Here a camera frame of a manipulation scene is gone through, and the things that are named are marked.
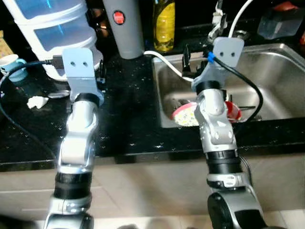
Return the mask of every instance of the stainless steel sink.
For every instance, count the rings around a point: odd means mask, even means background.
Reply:
[[[202,53],[192,53],[192,71],[203,60]],[[180,71],[182,55],[167,56]],[[153,59],[154,79],[159,99],[161,126],[179,127],[172,119],[177,101],[195,101],[191,83],[181,79],[158,58]],[[305,60],[285,44],[268,44],[245,47],[237,70],[251,79],[264,96],[264,105],[259,112],[262,120],[305,117]],[[255,91],[234,75],[225,84],[228,94],[238,106],[256,106]],[[247,118],[254,110],[243,111]]]

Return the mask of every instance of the blue cup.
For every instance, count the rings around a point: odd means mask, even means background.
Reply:
[[[11,54],[4,56],[0,59],[0,72],[4,75],[9,72],[11,69],[26,63],[24,59],[20,59],[17,54]],[[18,82],[27,77],[28,72],[25,68],[22,68],[15,73],[13,73],[9,79],[12,82]]]

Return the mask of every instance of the yellow bottle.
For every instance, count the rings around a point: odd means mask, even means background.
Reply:
[[[175,1],[155,0],[153,5],[153,43],[158,51],[173,49],[175,35]]]

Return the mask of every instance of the black cable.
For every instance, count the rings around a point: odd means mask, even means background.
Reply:
[[[248,171],[249,182],[250,182],[251,186],[253,186],[252,172],[251,172],[250,165],[249,165],[248,161],[246,160],[246,158],[244,158],[243,156],[239,156],[239,158],[242,161],[242,163],[244,164],[244,166],[246,167],[246,169]]]
[[[9,72],[7,72],[0,80],[0,91],[1,91],[1,87],[2,84],[5,80],[7,80],[14,72],[22,69],[22,68],[27,68],[27,67],[32,67],[35,65],[41,65],[41,64],[51,64],[51,60],[46,60],[46,61],[33,61],[33,62],[29,62],[29,63],[25,63],[22,65],[19,65],[13,69],[11,69]],[[18,124],[16,121],[14,121],[3,109],[2,103],[1,103],[1,96],[0,96],[0,111],[3,113],[3,115],[18,129],[20,129],[22,132],[24,132],[26,135],[28,135],[32,140],[34,140],[37,144],[39,144],[43,149],[45,149],[47,152],[49,152],[53,158],[55,159],[56,156],[55,154],[52,152],[52,150],[45,145],[41,140],[39,140],[39,138],[37,136],[35,136],[34,134],[31,134],[28,130],[26,130],[24,127],[22,127],[20,124]]]
[[[234,68],[231,68],[230,66],[226,65],[224,62],[222,62],[221,60],[219,60],[217,57],[213,58],[214,61],[216,63],[218,63],[220,66],[222,66],[223,68],[225,68],[226,70],[230,71],[231,73],[235,74],[238,78],[242,79],[246,84],[248,84],[249,86],[251,86],[257,93],[258,98],[259,98],[259,102],[258,102],[258,106],[256,108],[256,110],[253,112],[252,115],[250,115],[250,117],[246,120],[246,122],[250,122],[257,114],[258,112],[261,110],[262,106],[263,106],[263,102],[264,102],[264,98],[263,95],[261,93],[261,91],[258,89],[258,87],[251,81],[249,80],[247,77],[245,77],[243,74],[241,74],[239,71],[237,71]]]

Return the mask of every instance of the kitchen counter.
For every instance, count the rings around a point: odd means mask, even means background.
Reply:
[[[177,39],[177,48],[171,53],[181,53],[186,42],[194,52],[200,50],[204,40]],[[260,39],[248,42],[249,45],[260,43],[263,43]],[[97,164],[204,158],[198,127],[161,128],[151,56],[124,60],[115,53],[105,65],[107,79],[103,87],[105,102],[99,112]],[[29,110],[26,98],[66,88],[67,84],[50,79],[41,67],[29,69],[29,73],[25,86],[15,85],[17,92],[14,85],[6,83],[3,90],[12,101],[4,100],[5,108],[57,154],[71,111],[69,99],[50,99],[42,109]],[[54,167],[52,156],[6,119],[1,121],[0,136],[0,171]],[[243,156],[305,152],[305,117],[247,123],[236,140]]]

